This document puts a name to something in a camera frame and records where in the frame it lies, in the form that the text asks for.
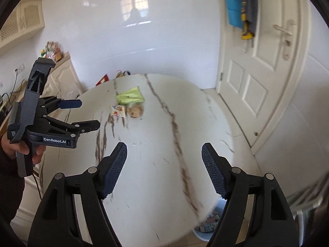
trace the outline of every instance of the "person's hand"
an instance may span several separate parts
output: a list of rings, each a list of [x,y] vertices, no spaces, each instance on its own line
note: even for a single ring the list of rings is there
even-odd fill
[[[30,150],[24,141],[19,142],[18,144],[9,144],[9,139],[7,139],[7,134],[3,135],[1,139],[1,147],[3,151],[7,154],[12,160],[16,159],[15,151],[18,151],[22,154],[29,154]],[[32,157],[33,164],[38,164],[41,162],[43,153],[46,150],[46,146],[40,145],[36,149],[36,154]]]

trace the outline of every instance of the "plastic bag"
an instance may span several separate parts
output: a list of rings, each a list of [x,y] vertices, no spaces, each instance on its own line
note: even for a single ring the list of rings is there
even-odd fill
[[[133,102],[134,103],[144,102],[144,98],[140,93],[138,87],[134,87],[124,93],[117,95],[116,99],[118,100],[118,103],[120,105],[127,105]]]

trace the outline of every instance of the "floor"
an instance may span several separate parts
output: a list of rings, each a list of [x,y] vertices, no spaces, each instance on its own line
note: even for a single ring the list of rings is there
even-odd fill
[[[246,138],[244,137],[239,125],[235,121],[224,101],[216,93],[215,89],[207,89],[205,92],[218,103],[218,105],[223,110],[228,123],[230,124],[234,145],[234,162],[231,165],[240,167],[248,174],[261,176],[261,171],[255,157],[251,154],[250,147],[246,141]],[[253,197],[250,196],[248,198],[247,209],[244,215],[245,219],[242,223],[240,234],[236,243],[242,242],[246,238],[252,210],[252,201]],[[178,241],[169,244],[168,247],[205,247],[206,245],[207,242],[199,240],[192,232],[190,232],[188,235],[182,237]]]

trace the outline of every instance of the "white marble table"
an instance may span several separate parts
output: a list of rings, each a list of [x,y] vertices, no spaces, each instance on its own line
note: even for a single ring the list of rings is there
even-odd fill
[[[145,98],[143,116],[110,116],[116,94],[135,86]],[[109,81],[80,99],[81,108],[64,110],[59,119],[97,119],[101,127],[82,134],[76,149],[47,148],[41,164],[44,190],[56,173],[81,174],[124,142],[126,163],[112,195],[104,200],[123,247],[166,245],[206,217],[219,195],[201,159],[201,147],[210,142],[219,155],[233,159],[229,124],[213,99],[187,81],[152,74]],[[80,229],[88,240],[80,204],[77,198]]]

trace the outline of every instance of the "blue gripper pad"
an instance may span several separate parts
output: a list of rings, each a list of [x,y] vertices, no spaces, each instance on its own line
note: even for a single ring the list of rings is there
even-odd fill
[[[218,167],[218,164],[215,161],[214,155],[217,154],[213,149],[210,143],[206,143],[202,146],[201,156],[203,163],[208,171],[210,179],[213,183],[213,187],[217,194],[220,194],[223,198],[226,198],[227,189],[226,189],[226,181],[223,173]]]
[[[60,109],[75,109],[82,106],[82,102],[79,99],[74,100],[62,100],[57,104]]]
[[[98,169],[100,169],[99,177],[101,180],[103,179],[103,181],[101,181],[103,182],[101,194],[104,199],[113,192],[126,159],[127,146],[120,142],[113,150],[112,154],[108,157],[104,157],[98,165]]]

